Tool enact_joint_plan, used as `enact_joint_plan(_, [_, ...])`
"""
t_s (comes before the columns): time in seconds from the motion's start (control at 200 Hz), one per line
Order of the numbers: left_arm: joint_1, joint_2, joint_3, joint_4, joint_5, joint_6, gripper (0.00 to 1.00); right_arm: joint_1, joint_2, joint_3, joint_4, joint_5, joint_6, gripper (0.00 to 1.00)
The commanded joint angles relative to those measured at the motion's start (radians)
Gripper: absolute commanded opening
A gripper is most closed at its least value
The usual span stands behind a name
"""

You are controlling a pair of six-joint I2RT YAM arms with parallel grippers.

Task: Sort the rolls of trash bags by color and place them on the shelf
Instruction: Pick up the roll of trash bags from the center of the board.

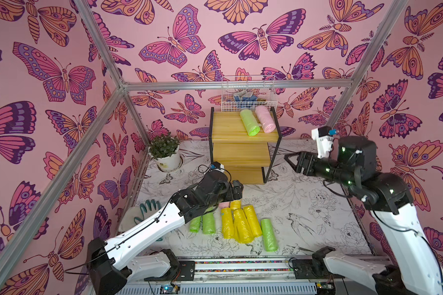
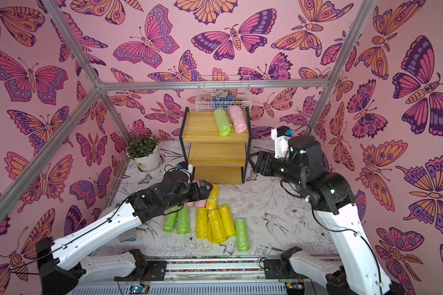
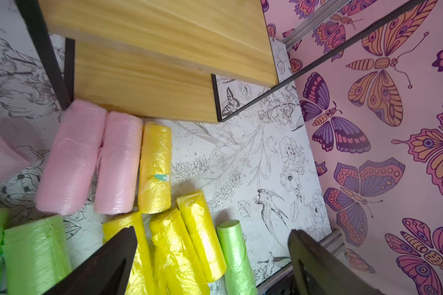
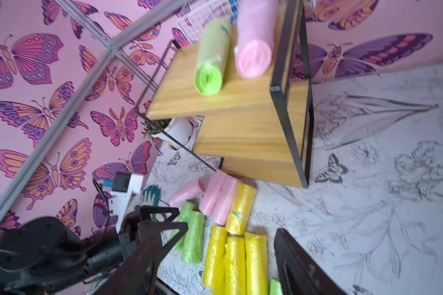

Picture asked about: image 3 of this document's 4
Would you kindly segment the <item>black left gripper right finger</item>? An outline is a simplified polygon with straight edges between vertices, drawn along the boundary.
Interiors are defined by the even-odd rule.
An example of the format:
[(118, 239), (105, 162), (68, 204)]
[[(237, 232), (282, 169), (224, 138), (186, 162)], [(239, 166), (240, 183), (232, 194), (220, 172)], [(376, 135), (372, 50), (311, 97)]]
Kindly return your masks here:
[(305, 231), (288, 239), (291, 264), (301, 295), (380, 295)]

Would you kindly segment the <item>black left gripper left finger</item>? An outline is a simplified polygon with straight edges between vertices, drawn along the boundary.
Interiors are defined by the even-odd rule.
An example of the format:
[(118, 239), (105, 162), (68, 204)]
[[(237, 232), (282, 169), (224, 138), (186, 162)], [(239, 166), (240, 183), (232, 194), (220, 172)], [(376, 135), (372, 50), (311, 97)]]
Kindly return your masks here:
[(123, 295), (137, 249), (134, 227), (120, 230), (47, 295)]

